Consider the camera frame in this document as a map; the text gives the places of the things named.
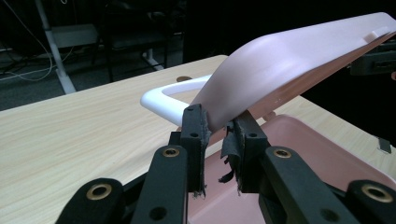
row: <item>light wood tabletop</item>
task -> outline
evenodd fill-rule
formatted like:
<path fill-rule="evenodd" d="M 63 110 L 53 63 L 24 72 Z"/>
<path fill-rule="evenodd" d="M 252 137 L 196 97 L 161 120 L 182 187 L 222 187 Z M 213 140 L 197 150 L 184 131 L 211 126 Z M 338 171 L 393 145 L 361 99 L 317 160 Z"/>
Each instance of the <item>light wood tabletop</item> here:
<path fill-rule="evenodd" d="M 186 63 L 0 112 L 0 223 L 54 223 L 85 183 L 107 177 L 126 184 L 145 173 L 177 126 L 141 106 L 142 94 L 178 77 L 210 75 L 225 59 Z M 189 103 L 193 96 L 176 97 Z M 376 137 L 303 97 L 276 113 L 300 119 L 396 178 L 395 153 L 381 152 Z M 216 150 L 218 144 L 208 154 Z"/>

